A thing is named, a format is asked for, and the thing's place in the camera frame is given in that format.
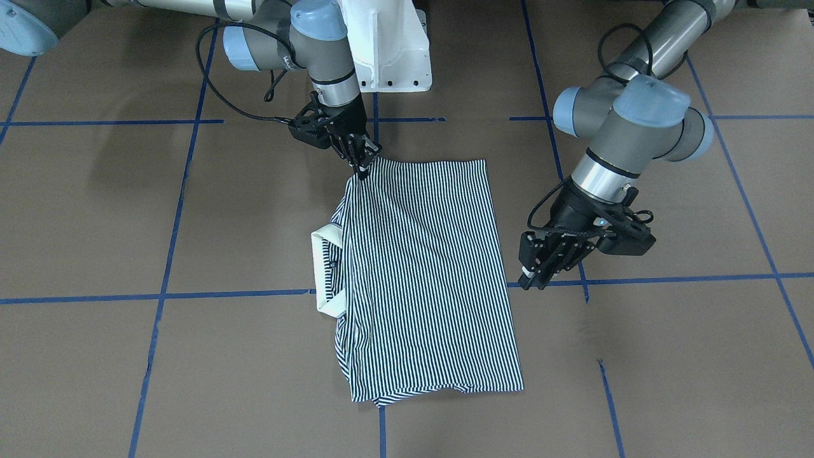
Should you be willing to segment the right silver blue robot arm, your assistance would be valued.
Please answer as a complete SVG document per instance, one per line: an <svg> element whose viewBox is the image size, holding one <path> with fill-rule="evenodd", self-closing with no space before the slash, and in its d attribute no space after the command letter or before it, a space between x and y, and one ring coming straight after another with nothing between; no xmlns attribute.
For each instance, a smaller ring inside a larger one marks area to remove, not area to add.
<svg viewBox="0 0 814 458"><path fill-rule="evenodd" d="M381 152L367 130L367 114L335 1L3 1L2 49L38 56L55 47L76 24L100 8L156 8L218 18L198 35L222 32L230 63L241 71L268 71L273 99L288 72L304 70L313 84L309 102L294 117L271 116L294 139L331 149L365 179Z"/></svg>

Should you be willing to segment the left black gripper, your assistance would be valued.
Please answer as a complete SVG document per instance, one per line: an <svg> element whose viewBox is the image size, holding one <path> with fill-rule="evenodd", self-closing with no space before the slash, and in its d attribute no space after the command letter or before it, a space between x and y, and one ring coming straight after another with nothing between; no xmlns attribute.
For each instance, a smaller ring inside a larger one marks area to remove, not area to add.
<svg viewBox="0 0 814 458"><path fill-rule="evenodd" d="M522 289L544 289L553 276L569 272L598 250L598 239L607 222L594 212L595 201L608 203L590 197L571 179L562 183L549 210L549 221L544 224L544 238L531 231L520 235L518 284Z"/></svg>

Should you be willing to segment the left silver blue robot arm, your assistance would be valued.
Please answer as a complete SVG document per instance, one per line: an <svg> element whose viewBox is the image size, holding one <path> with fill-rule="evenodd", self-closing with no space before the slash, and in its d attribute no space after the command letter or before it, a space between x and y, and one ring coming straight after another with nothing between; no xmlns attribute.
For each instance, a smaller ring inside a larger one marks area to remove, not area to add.
<svg viewBox="0 0 814 458"><path fill-rule="evenodd" d="M688 49L735 9L735 1L670 1L645 28L620 24L636 39L614 60L598 44L602 75L586 87L569 87L553 107L561 132L588 141L572 173L546 194L549 220L531 212L520 237L522 289L544 289L595 251L642 256L655 244L651 211L633 211L637 180L654 160L682 162L710 147L710 118L666 79Z"/></svg>

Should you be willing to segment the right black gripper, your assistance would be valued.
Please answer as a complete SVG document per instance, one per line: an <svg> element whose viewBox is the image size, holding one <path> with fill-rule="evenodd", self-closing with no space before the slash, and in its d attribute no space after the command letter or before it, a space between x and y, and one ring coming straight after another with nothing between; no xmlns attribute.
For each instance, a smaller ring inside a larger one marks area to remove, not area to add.
<svg viewBox="0 0 814 458"><path fill-rule="evenodd" d="M309 143L317 148L329 148L329 136L337 138L337 154L345 160L354 175L364 180L370 165L380 156L382 146L367 134L367 114L361 94L348 104L332 107L318 99L317 91L310 95L316 121Z"/></svg>

